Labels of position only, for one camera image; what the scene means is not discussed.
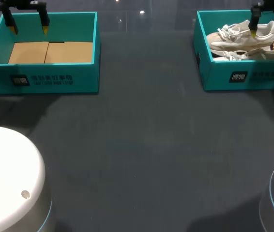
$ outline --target white sneaker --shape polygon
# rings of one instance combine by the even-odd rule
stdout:
[[[228,51],[251,51],[270,46],[274,43],[274,21],[268,24],[258,24],[255,38],[251,36],[249,20],[239,24],[224,25],[218,32],[207,35],[207,41],[212,53],[223,56]]]
[[[261,48],[246,52],[242,55],[237,54],[237,52],[224,52],[223,57],[213,58],[215,61],[227,61],[227,60],[244,60],[244,59],[254,59],[254,60],[274,60],[274,51],[265,51]]]

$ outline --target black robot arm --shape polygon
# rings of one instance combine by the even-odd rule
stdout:
[[[15,7],[18,10],[37,10],[39,12],[43,32],[44,34],[47,33],[50,19],[46,11],[46,2],[32,0],[0,0],[0,11],[5,19],[6,26],[17,35],[18,29],[9,7]]]
[[[263,0],[258,4],[252,5],[251,20],[249,23],[252,37],[255,37],[258,29],[259,18],[261,17],[261,13],[265,11],[273,11],[274,13],[274,0]]]

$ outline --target printed logo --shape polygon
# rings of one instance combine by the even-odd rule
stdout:
[[[200,64],[199,51],[197,51],[197,54],[196,54],[196,62],[197,62],[197,66],[199,67],[199,64]]]
[[[15,86],[29,86],[30,83],[26,75],[10,75],[10,78]]]
[[[232,72],[230,76],[230,83],[243,83],[247,77],[248,72]]]

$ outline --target teal box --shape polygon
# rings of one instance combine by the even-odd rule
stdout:
[[[206,36],[225,24],[250,20],[249,10],[198,11],[193,46],[205,90],[274,89],[274,60],[214,61]],[[259,24],[274,21],[273,13],[262,13]],[[242,75],[241,82],[232,76]]]
[[[14,35],[0,18],[0,94],[95,93],[99,89],[101,41],[96,12],[49,13],[44,35],[38,13],[13,14]],[[8,64],[17,42],[93,42],[91,63]]]

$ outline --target gray tabletop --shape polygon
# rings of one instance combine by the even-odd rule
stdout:
[[[0,97],[0,126],[43,155],[57,232],[260,232],[274,92],[205,92],[192,50],[196,10],[251,1],[47,3],[102,32],[98,95]]]

